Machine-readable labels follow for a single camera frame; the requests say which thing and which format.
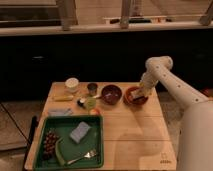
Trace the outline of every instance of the metal fork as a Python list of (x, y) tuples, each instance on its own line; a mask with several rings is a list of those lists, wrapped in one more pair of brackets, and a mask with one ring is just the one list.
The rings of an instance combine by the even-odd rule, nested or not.
[(78, 157), (78, 158), (76, 158), (76, 159), (73, 159), (73, 160), (70, 160), (70, 161), (68, 161), (67, 162), (67, 164), (68, 165), (70, 165), (70, 164), (72, 164), (72, 163), (75, 163), (76, 161), (78, 161), (78, 160), (80, 160), (80, 159), (83, 159), (83, 158), (92, 158), (92, 157), (94, 157), (94, 156), (96, 156), (98, 153), (97, 153), (97, 151), (96, 151), (96, 149), (93, 149), (93, 150), (90, 150), (90, 151), (88, 151), (85, 155), (83, 155), (83, 156), (80, 156), (80, 157)]

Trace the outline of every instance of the cup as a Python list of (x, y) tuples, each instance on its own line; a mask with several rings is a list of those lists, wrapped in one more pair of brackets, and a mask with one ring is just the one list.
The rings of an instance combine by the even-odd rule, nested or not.
[(70, 93), (75, 93), (78, 91), (79, 81), (77, 78), (69, 78), (65, 82), (65, 86)]
[(97, 94), (98, 85), (96, 83), (89, 83), (87, 89), (90, 96), (95, 96)]

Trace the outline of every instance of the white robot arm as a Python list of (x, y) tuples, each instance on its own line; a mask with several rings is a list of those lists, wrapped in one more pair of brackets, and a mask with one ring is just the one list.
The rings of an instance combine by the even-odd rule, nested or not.
[(172, 65), (168, 56), (149, 58), (137, 94), (148, 96), (160, 81), (184, 109), (177, 171), (213, 171), (213, 101), (172, 74)]

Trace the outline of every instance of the green fruit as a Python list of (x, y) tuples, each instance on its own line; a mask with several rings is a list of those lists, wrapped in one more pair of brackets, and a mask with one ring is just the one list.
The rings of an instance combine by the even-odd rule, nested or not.
[(61, 152), (60, 152), (60, 148), (59, 148), (59, 143), (62, 141), (62, 138), (60, 138), (59, 140), (56, 141), (55, 144), (55, 155), (58, 159), (58, 162), (61, 166), (64, 166), (66, 164), (66, 161), (64, 160)]

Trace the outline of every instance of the wooden bowl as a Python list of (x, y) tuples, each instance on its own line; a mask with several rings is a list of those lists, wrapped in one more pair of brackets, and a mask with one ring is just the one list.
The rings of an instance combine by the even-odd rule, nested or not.
[(143, 105), (147, 100), (148, 97), (140, 97), (138, 99), (133, 100), (131, 91), (137, 90), (139, 87), (133, 86), (128, 88), (123, 96), (123, 100), (127, 105)]
[(107, 85), (101, 91), (101, 98), (110, 105), (115, 105), (121, 98), (122, 91), (116, 85)]

